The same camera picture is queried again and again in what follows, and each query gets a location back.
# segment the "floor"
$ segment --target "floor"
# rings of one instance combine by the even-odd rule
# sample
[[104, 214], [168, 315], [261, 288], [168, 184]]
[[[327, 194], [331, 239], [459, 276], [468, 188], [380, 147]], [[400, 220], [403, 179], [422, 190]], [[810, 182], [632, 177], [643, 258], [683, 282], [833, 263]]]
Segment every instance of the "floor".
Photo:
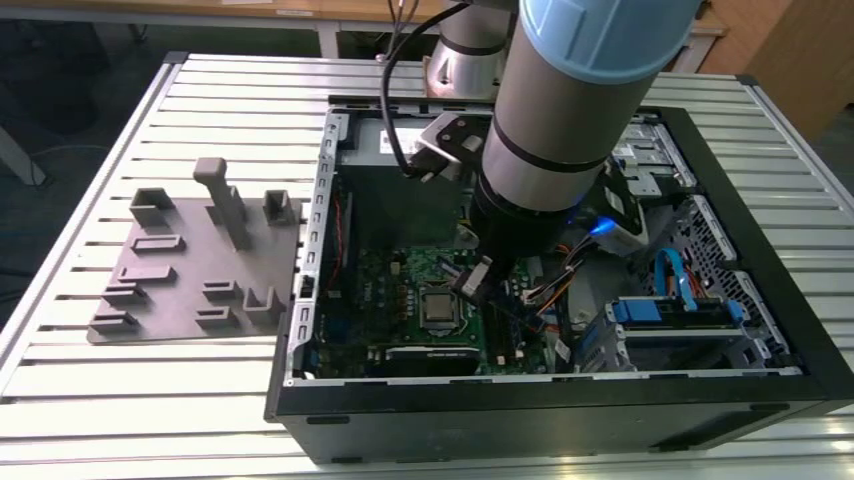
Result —
[[[35, 189], [24, 186], [0, 166], [0, 268], [21, 271], [0, 276], [0, 328], [17, 302], [16, 292], [29, 282], [53, 245], [65, 221], [85, 192], [124, 122], [148, 86], [168, 51], [244, 55], [318, 56], [316, 36], [308, 31], [157, 27], [147, 30], [141, 44], [132, 41], [124, 25], [97, 25], [97, 35], [109, 56], [111, 68], [85, 78], [99, 119], [80, 133], [52, 133], [16, 104], [15, 96], [0, 84], [0, 125], [31, 152], [51, 177]], [[339, 37], [342, 56], [374, 58], [384, 48], [376, 34]], [[435, 39], [424, 39], [407, 52], [419, 60], [432, 50]], [[815, 149], [854, 191], [854, 109], [841, 113]]]

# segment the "open computer tower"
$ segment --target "open computer tower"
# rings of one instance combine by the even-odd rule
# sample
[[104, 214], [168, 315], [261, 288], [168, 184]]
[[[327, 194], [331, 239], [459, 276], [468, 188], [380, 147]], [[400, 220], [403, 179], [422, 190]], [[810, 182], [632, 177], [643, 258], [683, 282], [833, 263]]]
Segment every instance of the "open computer tower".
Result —
[[[588, 251], [532, 329], [448, 290], [440, 259], [470, 266], [476, 246], [471, 179], [403, 178], [376, 99], [331, 105], [265, 410], [314, 461], [706, 449], [850, 403], [851, 371], [684, 110], [639, 110], [610, 159], [646, 247]], [[394, 101], [407, 153], [447, 112], [488, 124], [491, 105]], [[571, 230], [508, 295], [559, 268]], [[683, 268], [662, 291], [664, 250]], [[684, 278], [705, 313], [683, 318]], [[644, 323], [650, 305], [667, 322]]]

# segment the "blue led light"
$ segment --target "blue led light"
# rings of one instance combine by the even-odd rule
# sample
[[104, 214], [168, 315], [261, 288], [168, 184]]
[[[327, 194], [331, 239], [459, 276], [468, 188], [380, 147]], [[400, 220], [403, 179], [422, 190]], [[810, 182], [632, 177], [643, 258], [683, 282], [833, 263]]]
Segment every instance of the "blue led light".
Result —
[[590, 235], [596, 236], [608, 233], [611, 230], [614, 230], [615, 226], [616, 222], [614, 222], [614, 220], [611, 220], [608, 217], [599, 217], [596, 219], [596, 226], [592, 227], [592, 230], [590, 230]]

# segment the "wooden cabinet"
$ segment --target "wooden cabinet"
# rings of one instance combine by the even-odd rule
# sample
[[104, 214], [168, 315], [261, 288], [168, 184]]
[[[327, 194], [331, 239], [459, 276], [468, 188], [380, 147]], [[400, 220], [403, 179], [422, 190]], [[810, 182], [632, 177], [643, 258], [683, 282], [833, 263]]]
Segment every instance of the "wooden cabinet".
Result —
[[854, 1], [713, 0], [729, 26], [702, 73], [753, 75], [803, 137], [854, 100]]

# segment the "metal slotted table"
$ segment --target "metal slotted table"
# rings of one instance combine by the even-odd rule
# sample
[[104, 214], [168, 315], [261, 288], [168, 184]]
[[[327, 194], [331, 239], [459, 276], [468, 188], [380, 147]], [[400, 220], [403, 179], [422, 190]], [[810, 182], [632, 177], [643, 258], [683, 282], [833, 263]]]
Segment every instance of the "metal slotted table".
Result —
[[[91, 346], [87, 323], [139, 187], [201, 197], [197, 157], [229, 160], [244, 197], [307, 198], [330, 94], [375, 94], [371, 61], [172, 55], [0, 336], [0, 478], [843, 478], [854, 408], [707, 452], [316, 466], [261, 419], [274, 338]], [[402, 64], [392, 95], [423, 94]], [[850, 195], [758, 87], [662, 75], [650, 105], [686, 108], [837, 345], [854, 361]]]

